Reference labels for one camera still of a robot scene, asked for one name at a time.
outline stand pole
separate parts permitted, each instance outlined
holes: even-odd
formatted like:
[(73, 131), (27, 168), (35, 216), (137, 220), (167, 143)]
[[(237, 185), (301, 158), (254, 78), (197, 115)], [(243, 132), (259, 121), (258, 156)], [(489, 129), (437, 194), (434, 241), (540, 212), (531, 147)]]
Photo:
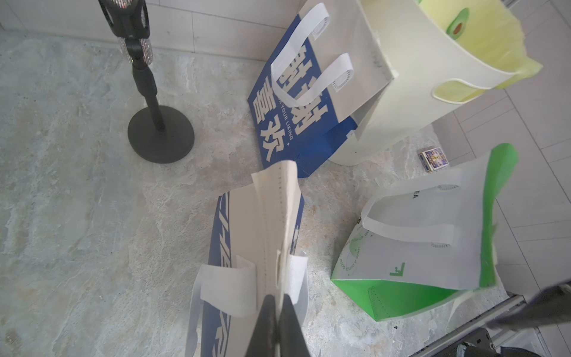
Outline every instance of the stand pole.
[(143, 159), (156, 163), (171, 163), (185, 157), (194, 145), (194, 129), (180, 111), (161, 106), (151, 69), (144, 61), (138, 40), (125, 40), (133, 60), (133, 78), (147, 107), (136, 113), (127, 129), (133, 150)]

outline white bag handle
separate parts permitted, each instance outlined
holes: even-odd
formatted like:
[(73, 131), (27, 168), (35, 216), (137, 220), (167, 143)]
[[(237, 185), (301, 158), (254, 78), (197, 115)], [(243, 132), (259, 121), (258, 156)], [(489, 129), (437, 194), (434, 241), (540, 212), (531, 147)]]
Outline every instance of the white bag handle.
[[(307, 276), (306, 256), (290, 255), (288, 259), (287, 286), (285, 293), (297, 304), (303, 279)], [(256, 266), (236, 256), (238, 268), (217, 267), (203, 264), (200, 266), (190, 298), (190, 318), (186, 337), (185, 357), (193, 357), (198, 344), (198, 316), (200, 301), (204, 300), (218, 310), (230, 316), (244, 317), (256, 313), (257, 284)]]
[(426, 227), (399, 227), (379, 222), (368, 216), (373, 205), (385, 196), (403, 195), (442, 184), (461, 186), (462, 170), (450, 169), (440, 173), (432, 173), (428, 176), (393, 183), (365, 204), (361, 212), (363, 227), (375, 234), (403, 242), (453, 244), (455, 230), (453, 224), (443, 223)]
[(342, 87), (341, 82), (348, 81), (353, 74), (351, 58), (348, 53), (344, 53), (337, 57), (322, 72), (311, 88), (298, 99), (291, 97), (278, 85), (278, 78), (295, 59), (309, 34), (313, 33), (313, 38), (317, 39), (327, 25), (329, 25), (329, 13), (325, 5), (320, 2), (297, 24), (284, 48), (270, 65), (274, 94), (290, 108), (303, 107), (313, 102), (331, 83), (339, 82), (339, 87)]

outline gray floor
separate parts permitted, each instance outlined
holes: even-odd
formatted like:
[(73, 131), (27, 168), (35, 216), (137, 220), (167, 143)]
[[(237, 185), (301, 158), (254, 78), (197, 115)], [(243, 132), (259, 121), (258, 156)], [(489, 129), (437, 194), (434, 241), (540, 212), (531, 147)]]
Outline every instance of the gray floor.
[[(0, 355), (182, 356), (216, 198), (261, 169), (246, 97), (262, 63), (155, 51), (159, 101), (196, 131), (156, 165), (127, 141), (144, 100), (117, 46), (0, 31), (0, 54)], [(375, 323), (329, 279), (369, 196), (420, 175), (416, 151), (437, 144), (429, 126), (300, 181), (314, 357), (408, 356), (505, 298)]]

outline stand base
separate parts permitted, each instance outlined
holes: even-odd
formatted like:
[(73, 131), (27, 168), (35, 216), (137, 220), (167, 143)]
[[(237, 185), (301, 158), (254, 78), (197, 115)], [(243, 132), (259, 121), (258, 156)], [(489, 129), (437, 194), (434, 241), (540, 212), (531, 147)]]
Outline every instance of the stand base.
[(129, 122), (127, 136), (133, 150), (143, 159), (155, 163), (171, 163), (185, 157), (194, 145), (194, 129), (180, 111), (159, 106), (164, 131), (153, 124), (148, 108), (139, 110)]

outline yellow bag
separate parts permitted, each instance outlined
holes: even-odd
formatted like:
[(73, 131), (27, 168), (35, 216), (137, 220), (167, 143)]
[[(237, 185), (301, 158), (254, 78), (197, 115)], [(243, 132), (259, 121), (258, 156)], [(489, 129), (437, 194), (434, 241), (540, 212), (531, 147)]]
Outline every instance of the yellow bag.
[[(527, 56), (519, 20), (500, 0), (419, 0), (419, 6), (434, 23), (474, 57), (496, 69), (515, 75), (496, 87), (503, 89), (536, 75), (541, 64)], [(485, 90), (452, 81), (435, 94), (465, 102)]]

